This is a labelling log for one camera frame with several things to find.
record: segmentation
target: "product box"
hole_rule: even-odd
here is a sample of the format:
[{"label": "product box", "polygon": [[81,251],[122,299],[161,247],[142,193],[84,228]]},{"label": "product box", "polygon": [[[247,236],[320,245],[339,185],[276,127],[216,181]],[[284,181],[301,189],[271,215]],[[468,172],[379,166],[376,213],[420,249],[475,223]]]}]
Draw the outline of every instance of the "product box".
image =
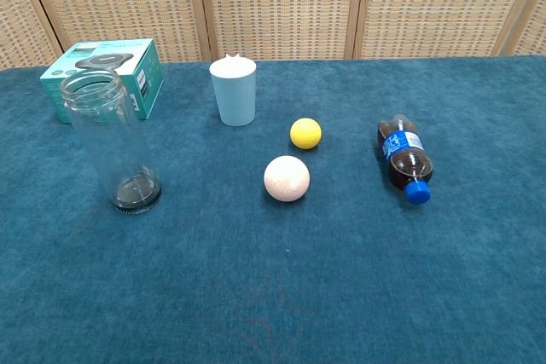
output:
[{"label": "product box", "polygon": [[115,70],[127,88],[136,115],[147,119],[163,84],[160,59],[152,38],[74,44],[40,77],[59,119],[70,124],[62,103],[61,81],[85,68]]}]

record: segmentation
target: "bottle label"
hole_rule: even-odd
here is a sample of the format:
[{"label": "bottle label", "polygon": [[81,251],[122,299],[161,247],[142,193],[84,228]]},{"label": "bottle label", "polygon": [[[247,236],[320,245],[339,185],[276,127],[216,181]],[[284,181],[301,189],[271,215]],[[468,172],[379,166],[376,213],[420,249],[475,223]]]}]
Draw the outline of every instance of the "bottle label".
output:
[{"label": "bottle label", "polygon": [[409,131],[395,131],[383,142],[383,153],[390,159],[398,151],[411,147],[423,149],[419,136]]}]

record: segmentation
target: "glass jar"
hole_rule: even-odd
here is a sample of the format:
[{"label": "glass jar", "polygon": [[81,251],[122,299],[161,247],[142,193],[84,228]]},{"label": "glass jar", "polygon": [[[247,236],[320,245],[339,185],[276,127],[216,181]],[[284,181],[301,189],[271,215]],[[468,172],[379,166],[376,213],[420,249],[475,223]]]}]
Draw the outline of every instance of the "glass jar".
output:
[{"label": "glass jar", "polygon": [[150,209],[161,194],[127,89],[115,71],[91,68],[61,83],[65,108],[116,208]]}]

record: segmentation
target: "blue bottle cap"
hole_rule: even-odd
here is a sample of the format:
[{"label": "blue bottle cap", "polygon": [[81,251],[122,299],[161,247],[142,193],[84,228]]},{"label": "blue bottle cap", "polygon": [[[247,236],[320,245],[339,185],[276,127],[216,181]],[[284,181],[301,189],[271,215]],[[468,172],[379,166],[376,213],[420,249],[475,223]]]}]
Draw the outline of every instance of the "blue bottle cap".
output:
[{"label": "blue bottle cap", "polygon": [[424,204],[430,199],[430,188],[424,181],[410,182],[404,188],[406,198],[414,205]]}]

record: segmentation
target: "soda bottle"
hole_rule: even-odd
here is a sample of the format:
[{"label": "soda bottle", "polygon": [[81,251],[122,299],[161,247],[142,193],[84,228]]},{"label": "soda bottle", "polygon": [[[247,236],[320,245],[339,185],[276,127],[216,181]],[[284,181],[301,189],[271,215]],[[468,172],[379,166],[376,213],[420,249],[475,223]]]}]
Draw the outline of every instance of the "soda bottle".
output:
[{"label": "soda bottle", "polygon": [[415,125],[404,115],[397,114],[390,121],[380,122],[377,141],[383,148],[392,184],[403,189],[412,204],[427,202],[433,163],[423,151]]}]

